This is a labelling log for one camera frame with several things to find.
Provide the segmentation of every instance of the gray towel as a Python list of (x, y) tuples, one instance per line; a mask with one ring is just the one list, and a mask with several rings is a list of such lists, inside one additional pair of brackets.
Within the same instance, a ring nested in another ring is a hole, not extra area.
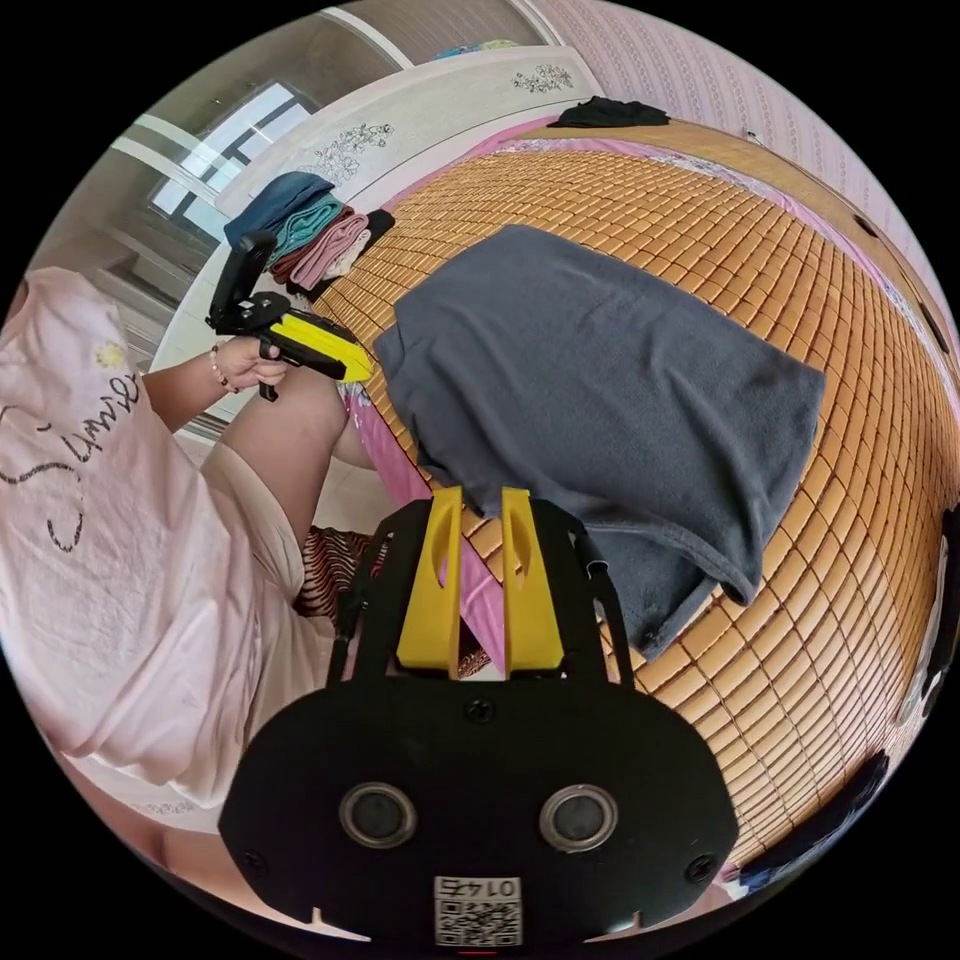
[(523, 226), (444, 264), (396, 315), (375, 350), (421, 465), (484, 516), (513, 486), (579, 517), (647, 659), (717, 583), (753, 600), (823, 374), (672, 284)]

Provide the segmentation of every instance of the window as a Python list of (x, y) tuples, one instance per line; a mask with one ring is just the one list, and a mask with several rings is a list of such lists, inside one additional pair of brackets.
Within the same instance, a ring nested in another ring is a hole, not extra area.
[[(186, 141), (194, 145), (179, 166), (219, 194), (251, 160), (315, 112), (305, 97), (273, 83), (220, 121), (202, 141), (184, 133)], [(150, 202), (174, 223), (198, 228), (223, 242), (227, 218), (208, 199), (182, 184), (166, 180)]]

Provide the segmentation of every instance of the woman's arm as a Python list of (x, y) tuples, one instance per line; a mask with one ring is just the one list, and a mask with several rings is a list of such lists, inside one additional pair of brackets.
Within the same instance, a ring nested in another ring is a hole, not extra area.
[(260, 358), (259, 340), (235, 337), (219, 346), (215, 361), (204, 353), (175, 367), (144, 374), (143, 385), (154, 413), (171, 433), (176, 433), (228, 393), (260, 383), (276, 386), (286, 370), (285, 363)]
[(228, 393), (217, 382), (208, 354), (143, 377), (154, 413), (176, 433)]

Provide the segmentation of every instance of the bracelet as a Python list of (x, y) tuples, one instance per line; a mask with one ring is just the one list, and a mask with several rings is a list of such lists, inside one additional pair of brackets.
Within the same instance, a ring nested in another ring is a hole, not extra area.
[(213, 369), (213, 375), (217, 378), (217, 383), (219, 383), (224, 390), (229, 390), (230, 393), (239, 393), (240, 391), (223, 375), (223, 371), (220, 369), (220, 365), (217, 363), (217, 355), (219, 352), (220, 344), (215, 343), (210, 348), (210, 367)]

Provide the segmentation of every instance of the woman's hand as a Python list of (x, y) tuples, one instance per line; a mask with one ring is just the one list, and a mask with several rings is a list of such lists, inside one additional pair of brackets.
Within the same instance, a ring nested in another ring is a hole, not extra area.
[[(270, 356), (280, 356), (280, 350), (271, 347)], [(289, 369), (282, 360), (264, 360), (260, 356), (260, 341), (256, 337), (234, 337), (220, 344), (217, 366), (235, 390), (246, 390), (261, 383), (275, 387)]]

